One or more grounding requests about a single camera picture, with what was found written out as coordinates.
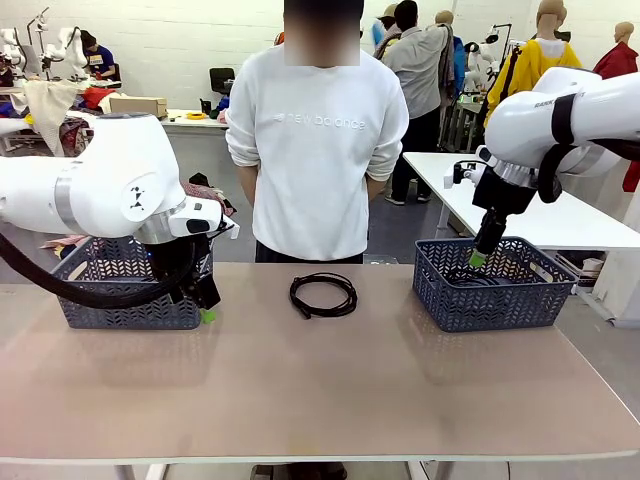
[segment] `brown tabletop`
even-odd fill
[[[355,313],[308,321],[293,309],[293,277],[322,269],[352,279]],[[442,333],[412,273],[217,264],[217,320],[188,332],[77,331],[53,297],[25,305],[30,326],[0,351],[0,457],[553,459],[640,448],[635,418],[557,329]],[[41,298],[31,288],[17,299]],[[303,288],[327,306],[342,297]],[[0,311],[15,316],[8,297]]]

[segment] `yellow hoodie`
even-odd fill
[[[548,58],[545,57],[540,44],[535,40],[529,40],[527,44],[520,48],[521,54],[516,62],[516,67],[513,72],[513,79],[509,85],[509,96],[518,92],[528,92],[533,90],[540,77],[549,70],[551,67],[576,67],[581,68],[582,64],[571,46],[567,43],[564,48],[564,54],[560,58]],[[491,114],[500,103],[500,94],[504,89],[504,83],[507,78],[507,72],[511,65],[510,55],[504,64],[504,67],[500,71],[500,75],[496,80],[495,85],[491,89],[488,95],[489,101],[489,113],[484,123],[486,127],[491,118]]]

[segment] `shoe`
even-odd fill
[[[397,205],[398,207],[404,206],[404,202],[403,201],[396,200],[393,197],[384,197],[384,199],[389,203],[393,203],[394,205]]]

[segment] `plastic basket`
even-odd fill
[[[211,272],[212,256],[199,265]],[[132,237],[89,238],[52,272],[87,291],[110,295],[148,288],[155,282],[146,249]],[[58,298],[71,328],[190,330],[200,325],[200,309],[190,298],[173,303],[169,295],[147,305],[120,310],[87,308]]]
[[[553,325],[578,281],[569,270],[526,240],[503,238],[475,270],[500,285],[457,286],[447,278],[466,272],[473,239],[416,242],[413,289],[445,332],[473,332]]]

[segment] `black pants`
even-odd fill
[[[438,137],[440,135],[440,107],[429,113],[409,120],[407,133],[402,137],[402,153],[393,170],[391,182],[391,198],[404,202],[409,191],[409,182],[416,178],[417,174],[402,157],[404,152],[435,152],[438,149]],[[428,197],[431,189],[418,178],[418,195]]]
[[[283,253],[278,253],[265,247],[262,243],[256,241],[256,263],[311,263],[311,264],[362,264],[364,262],[364,254],[355,255],[341,260],[331,260],[329,262],[320,262],[312,260],[302,260],[300,258],[290,257]]]

